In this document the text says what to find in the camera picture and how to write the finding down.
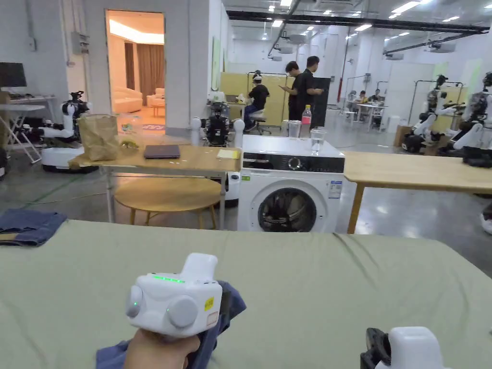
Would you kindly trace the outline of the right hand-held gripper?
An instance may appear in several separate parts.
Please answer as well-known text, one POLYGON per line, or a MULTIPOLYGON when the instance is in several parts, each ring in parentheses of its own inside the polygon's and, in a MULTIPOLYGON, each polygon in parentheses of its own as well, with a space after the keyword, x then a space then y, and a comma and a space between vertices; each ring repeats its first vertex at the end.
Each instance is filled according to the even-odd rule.
POLYGON ((362 369, 443 369, 436 336, 426 327, 396 327, 383 332, 366 329, 367 351, 360 354, 362 369))

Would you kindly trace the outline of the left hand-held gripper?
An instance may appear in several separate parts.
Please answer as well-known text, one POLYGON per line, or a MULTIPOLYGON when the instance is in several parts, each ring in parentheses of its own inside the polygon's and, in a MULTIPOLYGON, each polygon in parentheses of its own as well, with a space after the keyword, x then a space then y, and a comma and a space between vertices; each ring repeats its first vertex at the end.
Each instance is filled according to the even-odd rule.
POLYGON ((129 323, 167 340, 210 330, 227 317, 231 293, 214 279, 218 259, 191 253, 180 273, 148 273, 131 286, 125 304, 129 323))

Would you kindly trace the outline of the person's left hand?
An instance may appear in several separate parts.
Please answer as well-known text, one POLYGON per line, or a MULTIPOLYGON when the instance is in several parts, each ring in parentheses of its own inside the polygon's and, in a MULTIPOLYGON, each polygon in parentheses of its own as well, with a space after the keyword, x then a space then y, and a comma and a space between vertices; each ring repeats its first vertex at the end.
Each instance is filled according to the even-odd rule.
POLYGON ((185 369, 187 356, 199 349, 198 336, 167 342, 163 336, 139 329, 132 338, 124 361, 125 369, 185 369))

